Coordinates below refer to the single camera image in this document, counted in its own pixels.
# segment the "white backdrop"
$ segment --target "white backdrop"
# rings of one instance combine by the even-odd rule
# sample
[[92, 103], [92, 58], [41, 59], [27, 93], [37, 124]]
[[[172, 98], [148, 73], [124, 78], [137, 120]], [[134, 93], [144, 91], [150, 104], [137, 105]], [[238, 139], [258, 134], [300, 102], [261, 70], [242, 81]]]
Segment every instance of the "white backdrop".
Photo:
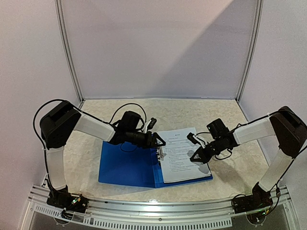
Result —
[[78, 103], [54, 1], [2, 0], [0, 21], [0, 229], [16, 230], [46, 172], [33, 116], [54, 98]]
[[[254, 58], [240, 105], [249, 120], [287, 105], [307, 123], [307, 2], [264, 1]], [[271, 162], [276, 138], [260, 140]], [[307, 229], [307, 151], [284, 177], [301, 229]]]
[[64, 0], [85, 98], [235, 98], [257, 0]]

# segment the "metal vent grille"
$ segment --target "metal vent grille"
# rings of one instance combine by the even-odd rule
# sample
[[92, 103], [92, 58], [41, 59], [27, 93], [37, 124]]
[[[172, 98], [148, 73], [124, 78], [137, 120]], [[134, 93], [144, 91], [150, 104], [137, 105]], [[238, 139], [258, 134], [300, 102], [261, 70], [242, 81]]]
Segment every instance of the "metal vent grille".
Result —
[[[47, 216], [61, 218], [61, 210], [36, 204], [35, 211]], [[213, 230], [232, 226], [231, 218], [220, 220], [202, 221], [196, 223], [127, 223], [109, 221], [98, 217], [84, 217], [83, 222], [75, 222], [82, 225], [92, 226], [107, 230]]]
[[101, 221], [95, 218], [87, 218], [83, 222], [99, 228], [110, 230], [213, 230], [232, 226], [230, 218], [219, 221], [206, 221], [193, 224], [120, 224], [111, 221]]

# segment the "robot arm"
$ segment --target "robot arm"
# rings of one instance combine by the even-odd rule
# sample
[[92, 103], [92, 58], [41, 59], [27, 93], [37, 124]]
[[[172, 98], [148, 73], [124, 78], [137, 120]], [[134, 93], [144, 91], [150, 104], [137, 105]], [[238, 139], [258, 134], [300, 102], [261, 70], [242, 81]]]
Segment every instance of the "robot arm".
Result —
[[64, 177], [64, 146], [72, 131], [77, 130], [114, 145], [127, 141], [144, 149], [164, 146], [165, 142], [157, 133], [148, 131], [153, 128], [156, 120], [152, 118], [144, 124], [145, 133], [137, 129], [140, 120], [139, 114], [126, 111], [121, 120], [110, 124], [78, 110], [67, 101], [62, 101], [43, 116], [39, 125], [46, 146], [45, 161], [50, 188], [47, 203], [80, 212], [84, 212], [87, 207], [85, 197], [68, 193]]
[[[270, 191], [291, 166], [293, 159], [301, 153], [307, 139], [306, 125], [287, 106], [265, 118], [231, 131], [221, 119], [213, 121], [207, 128], [214, 141], [206, 143], [204, 148], [199, 147], [190, 158], [191, 161], [208, 163], [212, 156], [219, 155], [223, 150], [230, 151], [238, 145], [267, 136], [275, 135], [279, 141], [277, 155], [264, 176], [252, 189], [253, 195], [234, 198], [235, 212], [250, 211], [272, 204]], [[193, 134], [189, 134], [188, 139], [193, 143], [200, 143]]]

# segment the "white enclosure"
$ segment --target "white enclosure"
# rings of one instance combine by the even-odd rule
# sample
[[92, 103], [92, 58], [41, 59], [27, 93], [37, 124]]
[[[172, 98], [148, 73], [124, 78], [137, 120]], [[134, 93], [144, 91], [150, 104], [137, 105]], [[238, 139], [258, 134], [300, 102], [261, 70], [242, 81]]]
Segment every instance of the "white enclosure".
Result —
[[54, 3], [1, 1], [0, 21], [0, 229], [16, 230], [33, 184], [45, 175], [33, 116], [48, 100], [78, 100]]
[[[2, 0], [0, 19], [0, 229], [45, 175], [32, 118], [48, 100], [237, 99], [248, 120], [287, 105], [307, 122], [306, 1]], [[260, 145], [271, 163], [277, 141]], [[302, 229], [306, 165], [282, 181]]]
[[[241, 108], [249, 120], [287, 105], [307, 123], [307, 2], [267, 0], [263, 4], [255, 54]], [[260, 141], [270, 163], [276, 138]], [[307, 229], [307, 151], [285, 175], [301, 229]]]
[[235, 98], [257, 0], [64, 0], [84, 98]]

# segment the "metal frame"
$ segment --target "metal frame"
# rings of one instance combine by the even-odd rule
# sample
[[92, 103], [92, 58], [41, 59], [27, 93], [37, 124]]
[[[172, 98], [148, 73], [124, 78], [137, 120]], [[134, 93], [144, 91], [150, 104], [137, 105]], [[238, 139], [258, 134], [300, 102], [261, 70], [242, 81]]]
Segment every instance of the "metal frame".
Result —
[[58, 15], [58, 22], [59, 22], [59, 30], [63, 42], [63, 48], [68, 64], [69, 71], [71, 73], [71, 79], [73, 86], [75, 88], [77, 97], [79, 102], [83, 101], [83, 95], [81, 91], [81, 87], [79, 84], [79, 80], [77, 77], [77, 73], [75, 70], [75, 67], [73, 65], [72, 57], [71, 57], [71, 49], [69, 46], [68, 38], [67, 38], [67, 33], [66, 33], [66, 27], [65, 27], [65, 22], [64, 22], [64, 15], [63, 15], [63, 7], [62, 7], [62, 0], [55, 0], [55, 5], [56, 5], [56, 10], [57, 10], [57, 15]]
[[[62, 210], [46, 204], [48, 194], [47, 188], [36, 185], [32, 187], [22, 230], [29, 228], [35, 211], [61, 219]], [[295, 229], [297, 228], [296, 216], [286, 186], [281, 187], [281, 194], [279, 204], [287, 210], [286, 216], [290, 229]], [[245, 215], [245, 213], [234, 213], [231, 206], [232, 198], [169, 203], [88, 198], [90, 201], [86, 213], [75, 213], [76, 218], [73, 218], [71, 222], [103, 229], [213, 230], [230, 227], [232, 226], [231, 217]], [[276, 196], [273, 195], [272, 198], [276, 202]]]
[[250, 43], [249, 43], [248, 58], [247, 58], [246, 63], [245, 63], [244, 73], [243, 73], [243, 76], [242, 76], [240, 86], [239, 86], [238, 91], [236, 93], [236, 101], [237, 102], [240, 102], [240, 100], [242, 98], [243, 91], [244, 91], [246, 81], [247, 81], [247, 78], [248, 78], [248, 73], [249, 73], [251, 62], [252, 62], [252, 59], [253, 59], [253, 55], [254, 55], [254, 51], [255, 51], [255, 47], [256, 47], [257, 36], [258, 36], [258, 32], [259, 32], [262, 7], [263, 7], [263, 0], [258, 0], [257, 1], [257, 9], [256, 9], [256, 13], [255, 13], [255, 19], [254, 19], [254, 26], [253, 26], [253, 31], [252, 31], [252, 37], [251, 37], [251, 40], [250, 40]]

